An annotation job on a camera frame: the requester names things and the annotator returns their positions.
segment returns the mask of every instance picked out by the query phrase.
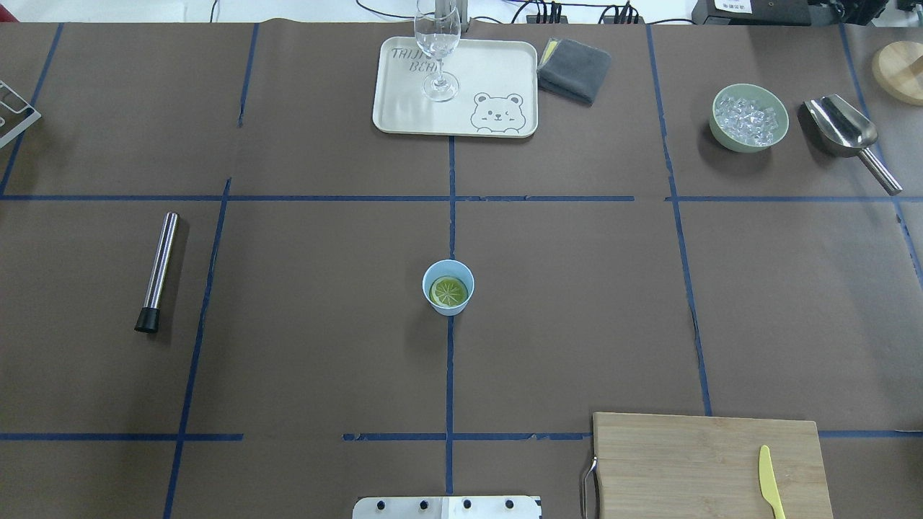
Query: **bear face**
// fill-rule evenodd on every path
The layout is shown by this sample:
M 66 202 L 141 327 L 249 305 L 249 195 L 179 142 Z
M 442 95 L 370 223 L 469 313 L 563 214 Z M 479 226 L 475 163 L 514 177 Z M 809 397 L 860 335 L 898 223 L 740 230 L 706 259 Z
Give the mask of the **bear face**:
M 519 133 L 525 127 L 522 96 L 512 93 L 507 97 L 490 97 L 483 92 L 475 95 L 471 124 L 478 132 Z

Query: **plastic cup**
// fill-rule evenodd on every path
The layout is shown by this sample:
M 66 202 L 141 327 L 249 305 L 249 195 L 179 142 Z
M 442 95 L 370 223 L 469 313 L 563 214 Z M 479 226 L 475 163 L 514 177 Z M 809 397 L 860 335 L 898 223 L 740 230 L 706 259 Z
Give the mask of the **plastic cup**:
M 465 297 L 464 301 L 460 305 L 455 307 L 440 307 L 432 301 L 429 300 L 429 289 L 433 286 L 433 283 L 442 276 L 451 276 L 458 279 L 464 284 L 464 287 L 468 290 L 468 296 Z M 471 300 L 471 296 L 474 294 L 474 275 L 471 274 L 471 270 L 465 266 L 464 263 L 456 261 L 454 259 L 444 259 L 442 261 L 437 261 L 429 266 L 426 269 L 426 273 L 423 274 L 423 297 L 426 298 L 426 302 L 429 303 L 431 307 L 440 314 L 444 316 L 453 316 L 458 315 L 464 310 L 465 306 L 468 305 L 468 301 Z
M 761 106 L 763 109 L 772 107 L 775 109 L 776 122 L 779 123 L 778 129 L 775 130 L 774 139 L 769 146 L 751 146 L 746 142 L 741 142 L 734 139 L 728 135 L 721 127 L 718 126 L 718 120 L 715 118 L 715 109 L 718 107 L 718 102 L 721 100 L 722 96 L 728 94 L 736 98 L 746 98 L 756 101 L 756 103 Z M 712 116 L 709 117 L 708 126 L 712 129 L 712 135 L 714 138 L 721 143 L 722 146 L 728 148 L 731 151 L 737 151 L 739 153 L 755 153 L 756 151 L 762 151 L 770 146 L 777 144 L 785 134 L 788 133 L 788 112 L 785 110 L 785 105 L 779 101 L 779 98 L 766 90 L 763 87 L 758 87 L 756 85 L 750 85 L 749 83 L 738 83 L 736 85 L 729 85 L 721 89 L 717 95 L 714 96 L 714 101 L 712 101 Z

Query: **wine glass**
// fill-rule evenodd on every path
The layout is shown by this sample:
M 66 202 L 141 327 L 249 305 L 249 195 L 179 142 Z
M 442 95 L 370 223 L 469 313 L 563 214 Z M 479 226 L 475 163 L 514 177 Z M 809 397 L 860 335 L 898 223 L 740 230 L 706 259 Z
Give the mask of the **wine glass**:
M 437 71 L 423 78 L 426 97 L 443 103 L 459 92 L 459 80 L 442 71 L 442 60 L 452 54 L 462 37 L 457 0 L 416 0 L 416 44 L 437 62 Z

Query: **scoop handle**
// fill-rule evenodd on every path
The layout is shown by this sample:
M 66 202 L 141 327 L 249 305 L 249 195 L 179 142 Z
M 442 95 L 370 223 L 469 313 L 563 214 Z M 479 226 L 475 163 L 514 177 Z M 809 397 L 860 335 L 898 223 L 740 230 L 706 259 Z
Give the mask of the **scoop handle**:
M 859 152 L 859 159 L 869 168 L 869 171 L 889 195 L 893 197 L 904 190 L 891 175 L 891 172 L 888 171 L 888 168 L 884 167 L 884 164 L 868 148 Z

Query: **folded towel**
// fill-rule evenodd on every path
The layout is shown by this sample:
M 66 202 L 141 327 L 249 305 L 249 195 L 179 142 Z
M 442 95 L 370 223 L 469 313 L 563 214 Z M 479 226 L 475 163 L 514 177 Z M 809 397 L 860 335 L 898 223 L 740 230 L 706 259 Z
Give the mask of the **folded towel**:
M 538 67 L 538 86 L 575 101 L 593 104 L 612 64 L 608 52 L 573 40 L 548 40 Z

